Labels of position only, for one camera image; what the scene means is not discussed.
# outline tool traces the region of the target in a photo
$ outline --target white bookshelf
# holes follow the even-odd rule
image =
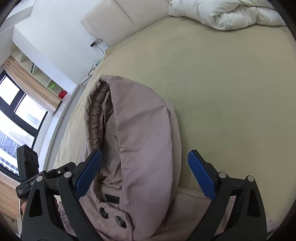
[[[63,88],[38,68],[13,42],[10,53],[35,80],[58,97]]]

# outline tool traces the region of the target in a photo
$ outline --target black snap button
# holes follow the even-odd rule
[[[108,213],[102,207],[100,207],[99,211],[103,218],[107,219],[109,217]]]
[[[122,228],[126,228],[126,222],[121,218],[121,217],[119,217],[119,216],[116,216],[115,217],[115,220],[116,220],[116,223],[120,226],[120,227],[122,227]]]

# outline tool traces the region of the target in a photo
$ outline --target blue rubber tip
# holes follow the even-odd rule
[[[76,181],[75,197],[79,199],[86,195],[96,173],[102,165],[103,156],[100,151],[97,151],[91,158],[84,171],[81,173]]]
[[[214,182],[193,151],[188,153],[188,164],[203,194],[211,200],[214,200],[216,197]]]

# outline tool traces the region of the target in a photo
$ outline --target orange curtain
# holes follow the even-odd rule
[[[20,215],[19,201],[15,189],[0,180],[0,212],[17,220]]]
[[[34,79],[12,56],[3,64],[6,73],[33,100],[47,111],[56,111],[61,100]]]

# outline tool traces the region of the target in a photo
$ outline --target headboard panel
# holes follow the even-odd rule
[[[112,46],[168,17],[172,0],[101,0],[82,20],[88,32]]]

